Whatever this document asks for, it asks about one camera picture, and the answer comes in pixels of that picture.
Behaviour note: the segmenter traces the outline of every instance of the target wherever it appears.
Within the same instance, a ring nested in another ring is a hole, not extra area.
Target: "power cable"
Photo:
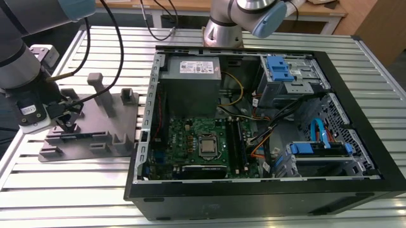
[[[69,108],[73,108],[75,107],[77,105],[79,104],[83,104],[85,102],[90,101],[91,99],[94,99],[95,97],[101,96],[102,94],[105,94],[117,84],[118,80],[119,80],[119,77],[121,77],[121,74],[122,74],[122,70],[123,70],[123,64],[125,64],[125,43],[123,43],[123,37],[122,37],[122,33],[121,33],[121,28],[119,28],[119,25],[117,23],[117,20],[115,20],[115,16],[114,16],[114,13],[111,12],[110,8],[109,8],[109,5],[106,3],[105,0],[101,0],[102,2],[102,5],[105,6],[106,8],[106,11],[109,13],[109,16],[113,20],[113,23],[114,23],[114,27],[115,27],[115,30],[117,30],[117,35],[119,37],[119,44],[121,44],[121,64],[119,64],[119,70],[117,72],[117,76],[114,78],[114,82],[110,84],[110,86],[107,86],[102,91],[99,91],[98,93],[95,93],[94,95],[89,96],[87,98],[74,102],[73,104],[67,105],[67,109]]]
[[[81,65],[78,66],[77,70],[74,70],[73,72],[66,73],[66,74],[63,74],[63,75],[58,75],[58,76],[55,76],[55,77],[47,78],[47,82],[55,82],[55,81],[62,80],[62,79],[65,79],[65,78],[67,78],[67,77],[71,77],[71,76],[74,76],[74,75],[79,72],[79,70],[82,70],[82,68],[83,68],[83,66],[85,66],[85,63],[87,62],[89,57],[90,57],[90,43],[91,43],[91,37],[90,37],[90,23],[89,23],[89,22],[90,22],[89,18],[85,18],[85,24],[86,24],[86,26],[87,26],[89,44],[87,44],[87,51],[86,51],[86,53],[85,53],[85,57],[83,57],[83,60],[82,60]]]
[[[143,17],[145,17],[146,26],[147,26],[147,29],[149,29],[149,32],[150,32],[151,36],[153,36],[154,39],[157,39],[158,41],[166,41],[166,40],[171,37],[171,35],[174,35],[174,33],[176,33],[176,31],[177,31],[177,28],[178,28],[178,26],[180,26],[180,16],[178,16],[178,11],[177,11],[177,8],[176,8],[176,6],[174,6],[173,1],[169,0],[171,6],[173,6],[173,8],[174,8],[176,15],[177,15],[177,25],[171,28],[170,34],[169,34],[165,38],[158,38],[158,37],[154,35],[154,33],[153,33],[153,31],[151,31],[151,27],[150,27],[149,22],[147,22],[146,9],[145,9],[145,2],[143,2],[143,0],[139,0],[139,2],[141,2],[141,11],[142,11],[142,15],[143,15]],[[170,17],[174,19],[173,14],[171,14],[170,11],[166,9],[166,7],[165,7],[157,0],[154,0],[154,2],[165,9],[165,11],[167,11]]]
[[[296,21],[293,23],[293,27],[292,27],[292,31],[293,31],[293,29],[297,27],[297,24],[298,24],[298,21],[300,21],[300,9],[296,6],[296,4],[293,3],[293,0],[286,0],[285,2],[289,2],[293,5],[294,9],[297,10],[297,19],[296,19]]]

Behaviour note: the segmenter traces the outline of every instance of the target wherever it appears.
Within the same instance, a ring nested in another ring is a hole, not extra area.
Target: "sticker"
[[[292,70],[293,75],[302,75],[302,72],[300,70]]]
[[[340,17],[344,17],[345,14],[342,14],[342,13],[332,13],[330,16],[340,16]]]
[[[260,100],[258,100],[257,98],[254,98],[254,99],[253,99],[253,106],[254,106],[254,107],[258,107],[258,102],[260,102]]]
[[[182,61],[181,73],[182,74],[213,74],[214,63],[210,61]]]
[[[23,115],[29,115],[29,114],[35,113],[38,111],[38,108],[37,108],[35,105],[31,105],[31,106],[29,106],[26,108],[22,108],[21,111],[22,111]]]
[[[134,7],[134,8],[141,8],[141,5],[133,5],[133,7]]]
[[[268,172],[270,172],[270,170],[272,170],[272,167],[270,167],[270,165],[266,162],[262,164],[262,168],[265,168],[265,170]]]

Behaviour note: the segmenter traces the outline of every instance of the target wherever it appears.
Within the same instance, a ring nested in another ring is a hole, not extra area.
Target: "metal table surface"
[[[154,29],[165,36],[167,29]],[[155,45],[201,46],[202,32],[182,29],[170,42],[157,42],[145,28],[122,28],[126,63],[113,92],[133,87],[146,95]],[[102,72],[110,84],[119,65],[119,42],[113,27],[93,27],[93,48],[85,68],[59,81],[61,88],[91,94],[87,75]],[[364,42],[349,36],[274,34],[257,39],[244,34],[248,48],[326,51],[352,93],[406,173],[406,94]],[[86,32],[79,31],[55,74],[73,71],[86,52]],[[141,97],[143,114],[146,97]],[[405,227],[406,194],[370,202],[336,216],[244,218],[150,222],[123,200],[129,158],[93,159],[42,164],[38,161],[46,132],[18,134],[0,162],[0,227]]]

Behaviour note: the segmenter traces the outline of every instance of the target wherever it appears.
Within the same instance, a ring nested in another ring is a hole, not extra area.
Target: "black cable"
[[[240,109],[238,106],[237,106],[238,103],[236,103],[236,104],[233,105],[233,107],[234,107],[234,109],[240,112],[240,115],[244,115],[241,109]]]
[[[300,21],[300,10],[298,10],[298,7],[296,6],[296,4],[292,2],[292,0],[288,0],[286,2],[289,2],[294,6],[294,9],[297,10],[297,20],[294,21],[293,27],[292,27],[292,31],[293,31],[293,29],[297,27],[297,24]]]
[[[250,117],[248,115],[240,115],[240,114],[236,114],[233,113],[232,111],[229,111],[225,107],[221,107],[220,108],[229,114],[229,115],[233,115],[233,116],[237,116],[237,117],[242,117],[242,118],[248,118],[250,120],[256,120],[256,121],[268,121],[268,119],[260,119],[260,118],[254,118],[254,117]]]
[[[117,30],[117,35],[119,37],[119,44],[121,44],[121,65],[119,65],[119,70],[117,72],[117,76],[115,76],[115,80],[114,82],[110,84],[110,86],[107,86],[102,91],[99,91],[98,93],[95,93],[94,95],[89,96],[87,98],[82,99],[81,101],[77,101],[74,102],[73,104],[67,105],[67,109],[79,105],[79,104],[83,104],[85,102],[90,101],[91,99],[94,99],[95,97],[101,96],[102,94],[105,94],[117,84],[117,81],[121,77],[121,74],[122,74],[122,70],[123,70],[123,64],[125,64],[125,43],[123,43],[123,37],[122,37],[122,33],[121,33],[121,28],[119,28],[119,25],[117,23],[117,20],[115,20],[115,16],[109,8],[109,5],[106,3],[105,0],[101,0],[105,8],[106,8],[106,11],[109,13],[109,16],[113,20],[113,23],[114,23],[114,27],[115,27],[115,30]]]
[[[18,129],[14,128],[9,128],[9,127],[0,127],[0,131],[6,131],[6,132],[18,132]]]
[[[257,137],[254,137],[250,142],[254,142],[256,140],[261,139],[262,137],[265,137],[268,134],[270,134],[270,132],[273,131],[273,129],[277,127],[280,121],[290,116],[292,114],[294,114],[294,112],[297,111],[297,109],[301,107],[302,103],[310,99],[314,98],[321,98],[328,94],[328,92],[318,92],[316,94],[310,94],[310,95],[304,95],[302,97],[300,97],[297,100],[294,100],[288,106],[285,106],[280,112],[276,114],[274,118],[272,119],[269,126],[273,126],[272,128],[269,128],[262,134],[260,134]]]
[[[154,0],[154,2],[157,3],[157,5],[161,6],[161,8],[165,9],[165,11],[167,12],[167,14],[169,14],[171,20],[174,21],[174,23],[177,23],[177,18],[174,18],[174,15],[173,15],[171,12],[166,9],[166,7],[158,2],[158,0]]]
[[[13,139],[6,140],[6,141],[0,142],[0,145],[7,144],[7,143],[11,143],[13,141],[14,141]]]
[[[170,11],[165,8],[165,6],[163,6],[162,4],[159,4],[157,0],[154,0],[154,1],[155,1],[155,3],[167,11],[167,13],[170,14],[170,16],[173,17],[173,14],[171,14]],[[154,39],[157,39],[158,41],[165,41],[165,40],[167,40],[167,39],[171,37],[171,35],[176,33],[176,30],[177,30],[177,28],[178,28],[178,26],[180,26],[180,16],[178,16],[178,11],[177,11],[177,8],[176,8],[176,6],[174,6],[173,1],[169,0],[171,6],[173,6],[173,8],[174,8],[176,15],[177,15],[177,25],[176,25],[176,26],[173,27],[173,29],[170,30],[170,34],[169,34],[165,38],[162,38],[162,39],[158,38],[158,37],[154,35],[153,31],[151,31],[151,28],[150,28],[150,25],[149,25],[149,22],[147,22],[147,17],[146,17],[145,2],[143,2],[143,0],[139,0],[139,2],[141,2],[142,14],[143,14],[145,21],[146,21],[146,26],[147,26],[147,29],[149,29],[149,32],[150,32],[151,36],[153,36]]]
[[[78,66],[77,70],[74,70],[73,72],[66,73],[66,74],[63,74],[63,75],[58,75],[58,76],[55,76],[55,77],[47,78],[47,82],[55,82],[55,81],[62,80],[62,79],[65,79],[65,78],[67,78],[67,77],[71,77],[71,76],[74,76],[74,75],[79,72],[79,70],[82,70],[82,68],[83,68],[83,66],[85,66],[85,64],[86,64],[86,62],[87,62],[87,60],[89,60],[89,57],[90,57],[90,43],[91,43],[91,37],[90,37],[90,23],[89,23],[89,22],[90,22],[89,18],[85,18],[85,24],[86,24],[86,26],[87,26],[89,44],[87,44],[87,51],[86,51],[86,53],[85,53],[85,57],[83,57],[83,60],[82,60],[81,65]]]
[[[9,138],[5,138],[5,139],[0,139],[0,142],[6,141],[6,140],[13,140],[14,137],[9,137]]]

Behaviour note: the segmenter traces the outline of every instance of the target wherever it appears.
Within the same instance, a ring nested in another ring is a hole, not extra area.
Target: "orange wire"
[[[257,110],[257,107],[253,109],[253,117],[254,117],[256,119],[261,119],[261,117],[257,117],[257,115],[256,115],[256,110]]]
[[[266,142],[266,140],[270,138],[272,134],[273,134],[273,132],[268,135],[268,137],[261,141],[261,143],[258,144],[258,146],[257,146],[256,149],[253,150],[253,152],[252,152],[252,157],[265,158],[264,155],[258,155],[258,154],[256,154],[256,152],[257,152],[258,148],[262,146],[262,144],[265,144],[265,142]]]
[[[326,131],[328,131],[328,136],[329,136],[329,138],[330,138],[330,141],[336,142],[336,139],[334,139],[334,137],[333,137],[333,135],[332,135],[332,132],[329,131],[328,127],[325,127],[325,129],[326,129]]]

